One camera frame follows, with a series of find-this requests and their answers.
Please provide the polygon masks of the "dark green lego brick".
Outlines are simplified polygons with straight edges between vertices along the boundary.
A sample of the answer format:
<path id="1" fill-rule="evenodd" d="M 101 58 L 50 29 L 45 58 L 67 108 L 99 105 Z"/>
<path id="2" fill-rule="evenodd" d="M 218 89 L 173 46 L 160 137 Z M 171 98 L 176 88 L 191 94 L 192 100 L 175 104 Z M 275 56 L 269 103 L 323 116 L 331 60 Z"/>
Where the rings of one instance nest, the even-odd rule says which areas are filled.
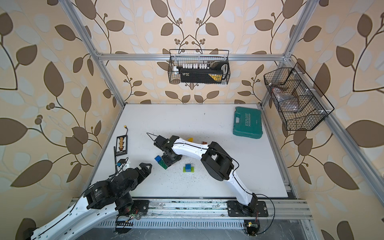
<path id="1" fill-rule="evenodd" d="M 166 165 L 166 163 L 165 163 L 163 160 L 159 161 L 158 164 L 159 164 L 163 169 L 165 169 L 165 170 L 168 168 L 168 166 Z"/>

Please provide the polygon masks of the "lime green lego brick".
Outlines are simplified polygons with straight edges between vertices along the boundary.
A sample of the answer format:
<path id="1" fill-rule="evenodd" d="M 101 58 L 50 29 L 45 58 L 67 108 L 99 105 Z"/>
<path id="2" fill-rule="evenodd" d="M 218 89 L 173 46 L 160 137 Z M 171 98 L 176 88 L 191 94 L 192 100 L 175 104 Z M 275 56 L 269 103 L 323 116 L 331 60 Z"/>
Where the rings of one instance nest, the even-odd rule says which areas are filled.
<path id="1" fill-rule="evenodd" d="M 195 171 L 195 169 L 191 165 L 185 165 L 183 167 L 183 172 L 184 173 L 193 173 L 194 171 Z"/>

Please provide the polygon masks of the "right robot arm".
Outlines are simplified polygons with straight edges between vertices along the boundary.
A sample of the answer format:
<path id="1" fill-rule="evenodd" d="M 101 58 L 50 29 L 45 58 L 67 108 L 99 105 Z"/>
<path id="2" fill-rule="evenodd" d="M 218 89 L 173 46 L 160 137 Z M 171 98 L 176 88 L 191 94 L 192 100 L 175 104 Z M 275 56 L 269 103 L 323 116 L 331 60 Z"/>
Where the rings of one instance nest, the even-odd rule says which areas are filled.
<path id="1" fill-rule="evenodd" d="M 180 161 L 182 157 L 200 160 L 212 178 L 228 185 L 242 211 L 250 214 L 256 212 L 257 195 L 240 180 L 233 164 L 235 160 L 218 143 L 197 144 L 178 136 L 171 136 L 169 139 L 156 136 L 153 142 L 163 152 L 162 160 L 167 167 Z"/>

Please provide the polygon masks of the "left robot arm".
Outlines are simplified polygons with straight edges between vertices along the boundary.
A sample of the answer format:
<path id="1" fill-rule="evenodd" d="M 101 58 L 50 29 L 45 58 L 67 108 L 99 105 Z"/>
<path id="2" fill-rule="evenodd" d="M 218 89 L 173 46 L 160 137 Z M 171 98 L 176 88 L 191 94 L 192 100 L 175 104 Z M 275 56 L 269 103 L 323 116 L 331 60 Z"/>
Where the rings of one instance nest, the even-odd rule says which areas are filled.
<path id="1" fill-rule="evenodd" d="M 27 228 L 23 240 L 75 240 L 99 223 L 119 216 L 137 214 L 130 194 L 152 171 L 152 164 L 141 163 L 104 181 L 91 185 L 84 194 L 58 217 L 40 228 Z"/>

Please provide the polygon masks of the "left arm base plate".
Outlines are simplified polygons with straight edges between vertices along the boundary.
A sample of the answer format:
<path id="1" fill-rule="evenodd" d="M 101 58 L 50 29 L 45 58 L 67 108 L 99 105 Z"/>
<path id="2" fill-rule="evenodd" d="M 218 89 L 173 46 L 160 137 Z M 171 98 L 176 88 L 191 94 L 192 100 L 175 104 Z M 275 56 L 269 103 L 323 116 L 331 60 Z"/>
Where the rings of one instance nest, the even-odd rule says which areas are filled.
<path id="1" fill-rule="evenodd" d="M 149 200 L 133 200 L 119 210 L 120 216 L 146 215 L 149 210 Z"/>

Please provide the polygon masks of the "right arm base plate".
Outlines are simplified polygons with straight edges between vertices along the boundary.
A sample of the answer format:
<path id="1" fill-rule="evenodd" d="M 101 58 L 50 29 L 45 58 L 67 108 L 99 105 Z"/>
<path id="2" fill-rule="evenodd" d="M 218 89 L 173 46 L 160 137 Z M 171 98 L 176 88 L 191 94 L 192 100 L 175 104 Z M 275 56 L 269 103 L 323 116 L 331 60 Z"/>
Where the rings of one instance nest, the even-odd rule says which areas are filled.
<path id="1" fill-rule="evenodd" d="M 258 201 L 253 207 L 245 206 L 237 201 L 227 201 L 229 217 L 261 217 L 269 216 L 266 202 Z"/>

